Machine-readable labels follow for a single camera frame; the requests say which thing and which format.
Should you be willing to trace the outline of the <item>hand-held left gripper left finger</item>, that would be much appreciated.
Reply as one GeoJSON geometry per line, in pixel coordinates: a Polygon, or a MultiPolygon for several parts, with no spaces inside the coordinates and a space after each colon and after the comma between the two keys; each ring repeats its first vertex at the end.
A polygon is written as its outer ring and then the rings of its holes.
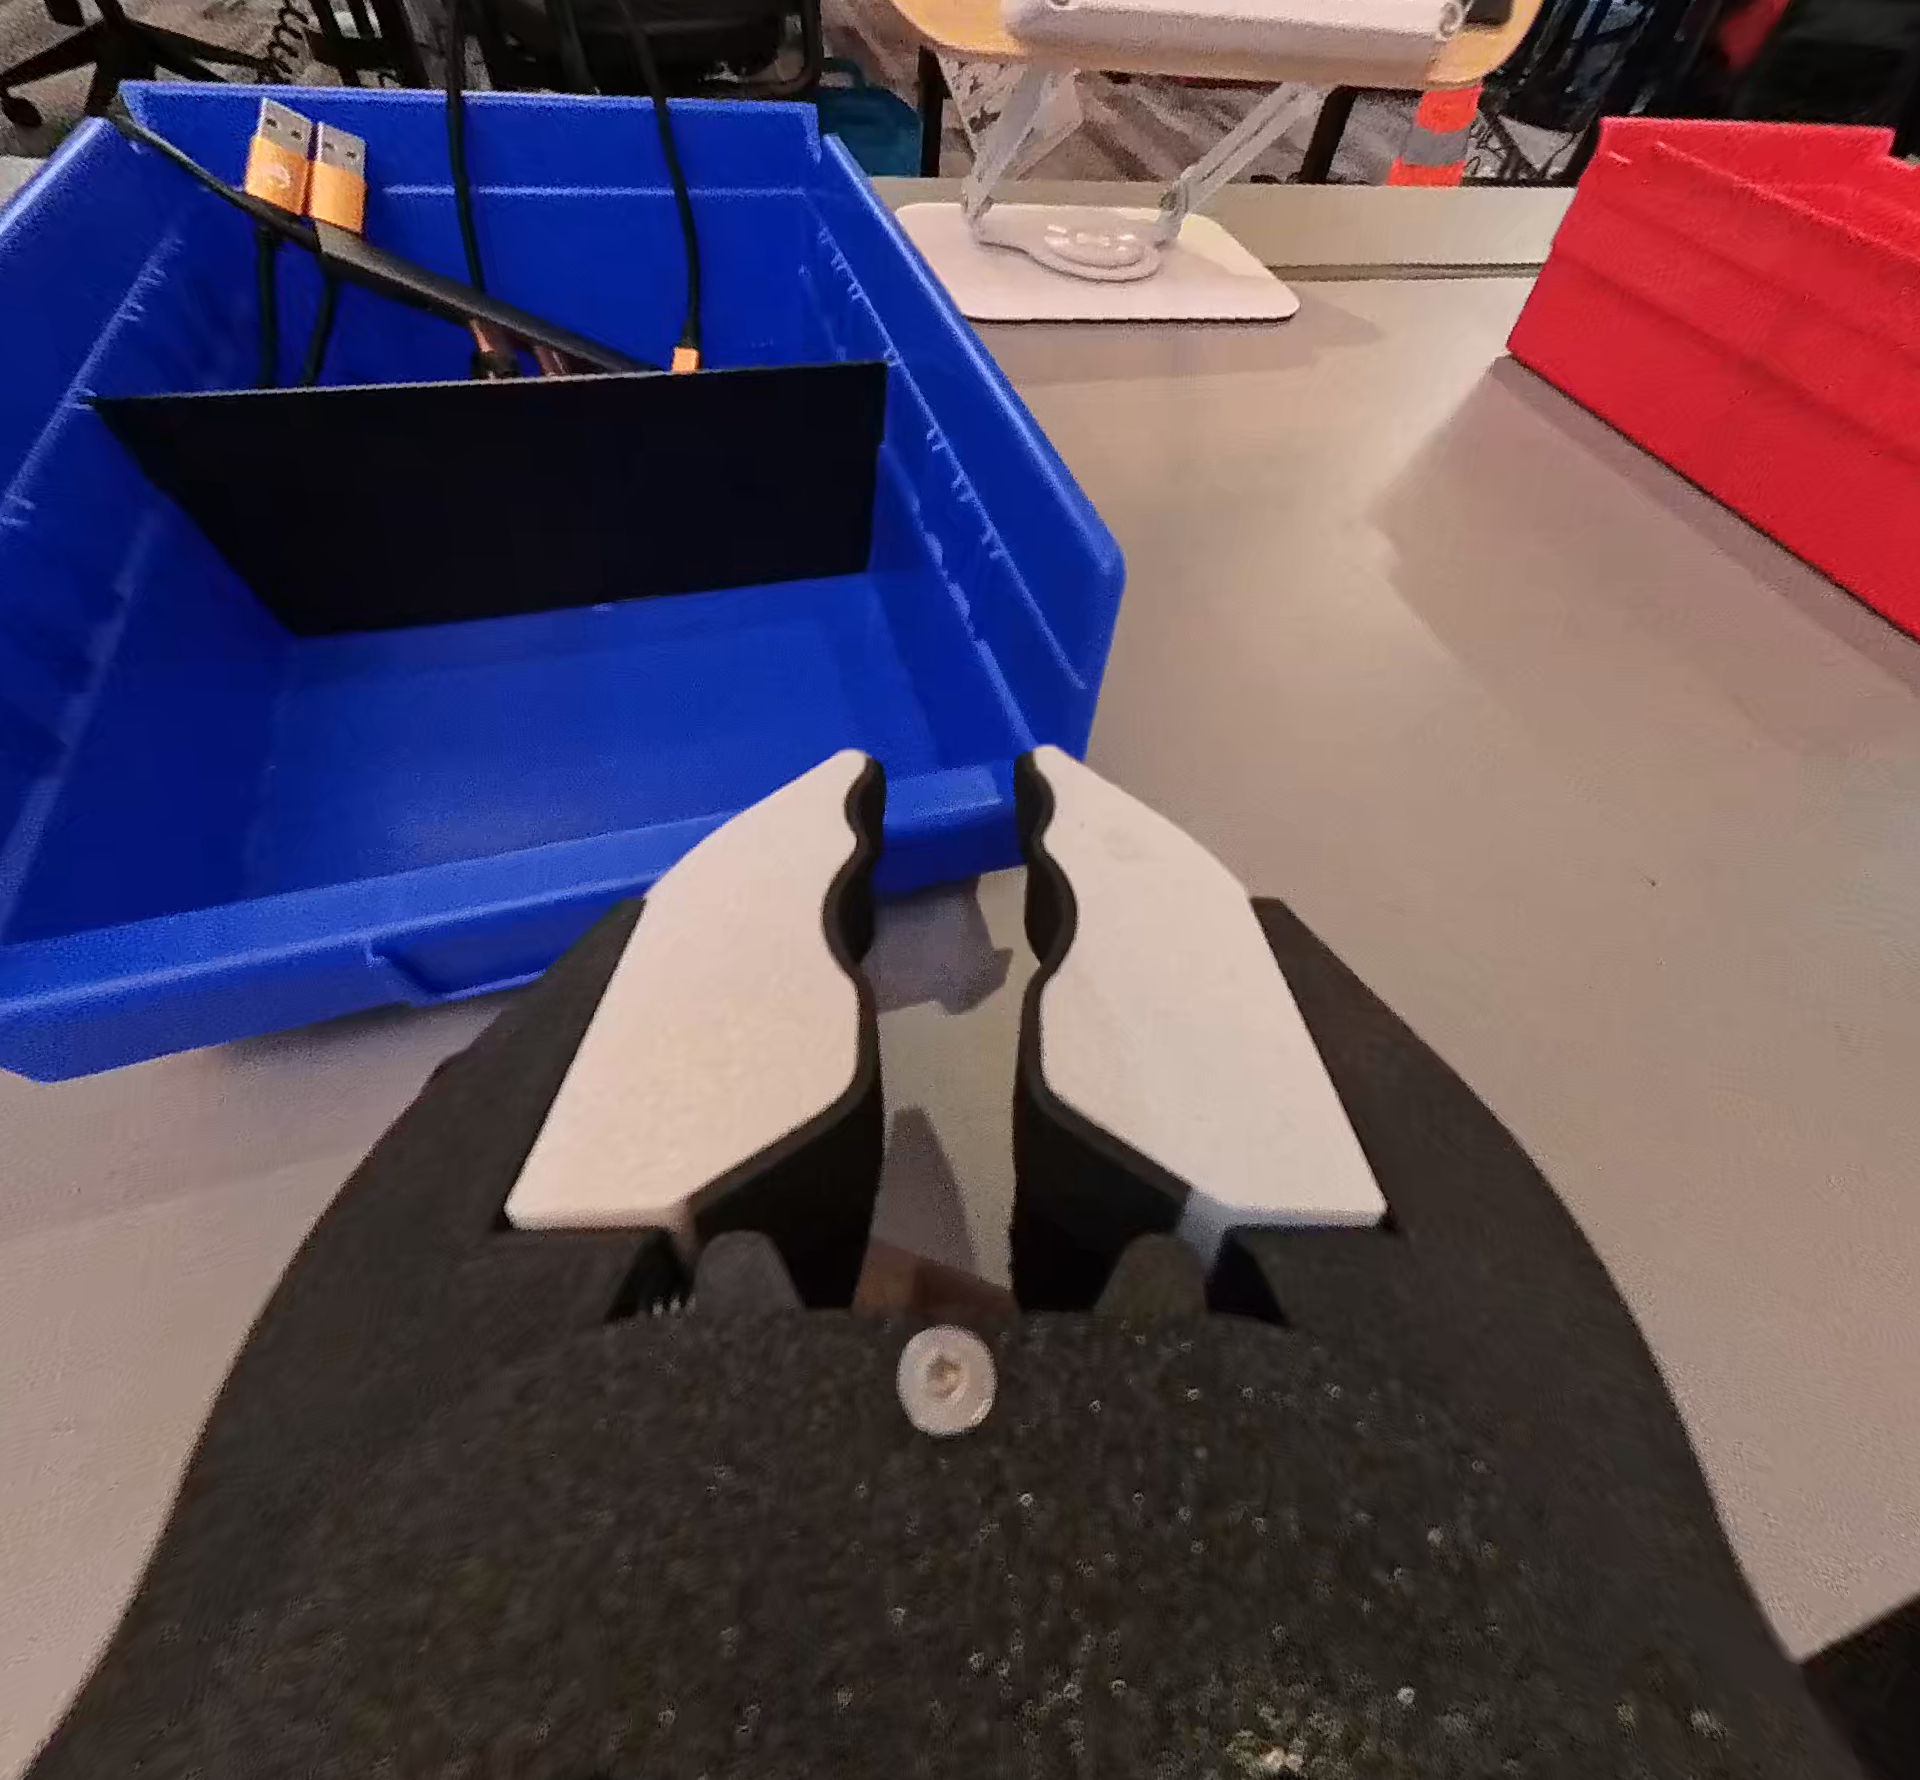
{"type": "Polygon", "coordinates": [[[856,1277],[885,1174],[874,867],[885,762],[842,746],[687,851],[640,896],[505,1218],[659,1231],[695,1269],[768,1234],[856,1277]]]}

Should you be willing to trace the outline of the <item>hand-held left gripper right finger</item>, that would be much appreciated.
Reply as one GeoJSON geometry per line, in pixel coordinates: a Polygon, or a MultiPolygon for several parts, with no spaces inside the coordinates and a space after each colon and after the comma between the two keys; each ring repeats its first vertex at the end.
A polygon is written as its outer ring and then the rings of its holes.
{"type": "Polygon", "coordinates": [[[1213,1275],[1238,1231],[1389,1216],[1239,875],[1041,741],[1019,758],[1029,944],[1019,1277],[1110,1277],[1167,1234],[1213,1275]]]}

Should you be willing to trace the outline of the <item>blue storage bin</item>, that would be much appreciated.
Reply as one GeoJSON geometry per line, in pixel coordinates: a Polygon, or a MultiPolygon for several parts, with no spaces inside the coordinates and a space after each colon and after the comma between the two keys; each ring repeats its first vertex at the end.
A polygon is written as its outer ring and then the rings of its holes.
{"type": "MultiPolygon", "coordinates": [[[[291,638],[94,394],[258,393],[250,225],[114,123],[4,209],[4,1074],[77,1080],[543,978],[816,758],[885,762],[885,893],[1019,862],[1085,754],[1121,550],[860,168],[674,104],[708,366],[890,366],[867,571],[291,638]]],[[[486,287],[652,372],[687,234],[645,104],[472,94],[486,287]]],[[[344,287],[320,386],[475,380],[344,287]]]]}

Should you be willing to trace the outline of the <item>grey USB hub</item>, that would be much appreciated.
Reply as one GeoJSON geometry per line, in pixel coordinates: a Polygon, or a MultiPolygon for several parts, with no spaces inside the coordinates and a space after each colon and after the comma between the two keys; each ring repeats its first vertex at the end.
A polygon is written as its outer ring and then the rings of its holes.
{"type": "Polygon", "coordinates": [[[198,180],[208,200],[231,201],[250,231],[273,225],[280,231],[280,253],[306,253],[318,280],[332,272],[344,287],[362,287],[383,305],[406,305],[426,321],[446,321],[457,332],[472,338],[475,380],[512,380],[518,366],[528,358],[543,372],[645,372],[645,366],[553,325],[518,305],[505,305],[490,293],[475,293],[472,282],[457,282],[446,272],[426,272],[423,262],[389,257],[382,253],[368,234],[347,234],[347,231],[318,231],[308,212],[291,222],[273,212],[270,201],[245,200],[241,180],[212,174],[206,162],[192,162],[183,146],[170,146],[168,133],[156,133],[144,117],[129,114],[129,104],[105,109],[105,123],[163,157],[168,168],[176,168],[189,180],[198,180]]]}

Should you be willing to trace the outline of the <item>red storage bin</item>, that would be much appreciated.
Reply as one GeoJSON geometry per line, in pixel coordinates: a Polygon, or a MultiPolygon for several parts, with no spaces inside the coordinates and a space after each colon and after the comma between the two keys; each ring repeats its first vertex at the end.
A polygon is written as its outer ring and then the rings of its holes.
{"type": "Polygon", "coordinates": [[[1507,354],[1920,633],[1920,173],[1891,130],[1606,117],[1507,354]]]}

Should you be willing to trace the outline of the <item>grey desk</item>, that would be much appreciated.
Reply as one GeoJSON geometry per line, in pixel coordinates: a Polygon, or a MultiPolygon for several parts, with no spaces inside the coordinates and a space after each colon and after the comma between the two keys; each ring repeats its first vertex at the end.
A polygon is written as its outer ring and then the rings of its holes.
{"type": "MultiPolygon", "coordinates": [[[[1811,1664],[1917,1596],[1917,641],[1507,358],[1561,209],[1254,185],[1295,321],[979,338],[1121,547],[1099,777],[1536,1157],[1811,1664]]],[[[979,1284],[1024,975],[1024,870],[885,912],[877,1231],[979,1284]]],[[[507,998],[4,1074],[4,1777],[292,1247],[507,998]]]]}

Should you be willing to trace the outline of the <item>black bin divider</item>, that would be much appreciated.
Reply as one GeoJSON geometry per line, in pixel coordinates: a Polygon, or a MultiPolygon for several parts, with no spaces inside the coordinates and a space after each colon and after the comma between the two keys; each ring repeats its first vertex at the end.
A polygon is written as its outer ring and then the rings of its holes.
{"type": "Polygon", "coordinates": [[[867,571],[890,366],[94,394],[291,638],[867,571]]]}

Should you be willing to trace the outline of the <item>white stand with black board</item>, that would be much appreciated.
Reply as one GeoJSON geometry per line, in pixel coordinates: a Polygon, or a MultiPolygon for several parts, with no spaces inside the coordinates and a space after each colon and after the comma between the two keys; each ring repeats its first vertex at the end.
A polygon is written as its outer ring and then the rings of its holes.
{"type": "Polygon", "coordinates": [[[959,201],[898,209],[966,321],[1233,321],[1299,308],[1203,209],[1307,117],[1312,93],[1472,93],[1541,0],[890,0],[921,48],[1019,73],[959,201]],[[1175,173],[1156,209],[1010,201],[1080,123],[1080,73],[1265,85],[1265,104],[1175,173]]]}

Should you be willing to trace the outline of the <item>blue storage basket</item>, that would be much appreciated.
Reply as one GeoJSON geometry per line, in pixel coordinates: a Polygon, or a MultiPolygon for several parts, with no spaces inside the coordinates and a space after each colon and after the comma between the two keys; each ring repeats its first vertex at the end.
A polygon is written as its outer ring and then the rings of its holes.
{"type": "Polygon", "coordinates": [[[833,133],[867,174],[921,174],[921,109],[831,58],[812,93],[816,130],[833,133]]]}

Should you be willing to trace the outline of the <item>orange traffic cone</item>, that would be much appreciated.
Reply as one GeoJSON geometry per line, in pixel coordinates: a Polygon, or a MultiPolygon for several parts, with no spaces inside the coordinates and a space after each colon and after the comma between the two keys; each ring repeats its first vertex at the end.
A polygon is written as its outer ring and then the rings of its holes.
{"type": "Polygon", "coordinates": [[[1476,114],[1482,114],[1482,85],[1427,85],[1384,173],[1384,185],[1425,185],[1425,194],[1460,185],[1476,114]]]}

